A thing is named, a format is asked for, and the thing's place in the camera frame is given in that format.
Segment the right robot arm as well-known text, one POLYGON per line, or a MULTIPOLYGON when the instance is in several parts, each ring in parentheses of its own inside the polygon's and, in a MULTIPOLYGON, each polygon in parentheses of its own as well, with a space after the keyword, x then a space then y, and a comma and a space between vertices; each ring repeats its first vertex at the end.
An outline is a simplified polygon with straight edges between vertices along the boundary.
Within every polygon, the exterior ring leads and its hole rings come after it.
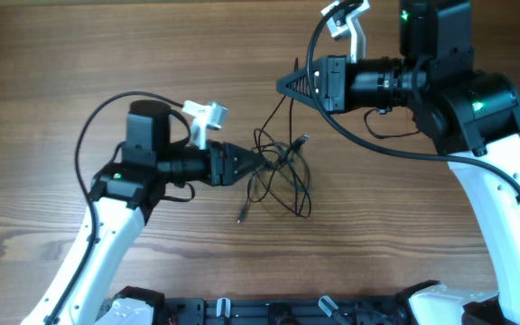
POLYGON ((324 8, 319 29, 349 38, 347 56, 306 57, 279 79, 278 91, 336 115, 370 107, 412 111, 418 131, 435 147, 469 198, 494 266, 493 292, 454 290, 428 281, 399 295, 416 324, 520 324, 520 96, 504 74, 474 67, 467 1, 403 1, 397 59, 369 59, 359 16, 366 1, 324 8))

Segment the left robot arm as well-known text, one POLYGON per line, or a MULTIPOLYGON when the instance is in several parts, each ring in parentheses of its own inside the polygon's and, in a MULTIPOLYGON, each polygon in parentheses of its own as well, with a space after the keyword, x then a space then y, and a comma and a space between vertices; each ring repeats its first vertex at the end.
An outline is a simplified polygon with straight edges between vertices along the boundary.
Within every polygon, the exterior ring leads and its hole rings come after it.
POLYGON ((235 144, 206 139, 227 113, 216 102, 183 104, 151 95, 131 103, 125 140, 82 189, 87 209, 60 270, 26 324, 93 324, 125 253, 154 208, 175 201, 166 187, 231 186, 263 164, 235 144))

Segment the black USB cable thick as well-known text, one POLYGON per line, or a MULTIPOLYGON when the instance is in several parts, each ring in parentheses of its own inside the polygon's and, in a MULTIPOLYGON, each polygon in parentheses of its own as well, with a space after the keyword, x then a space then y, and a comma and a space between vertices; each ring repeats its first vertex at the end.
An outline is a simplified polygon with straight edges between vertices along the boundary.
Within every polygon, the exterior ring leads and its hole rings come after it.
POLYGON ((309 141, 302 134, 291 143, 276 141, 264 129, 254 130, 253 151, 264 159, 250 177, 246 188, 249 203, 260 203, 267 197, 275 199, 295 217, 309 218, 312 214, 311 170, 302 155, 302 147, 309 141), (285 203, 273 190, 276 176, 281 176, 292 187, 292 203, 285 203))

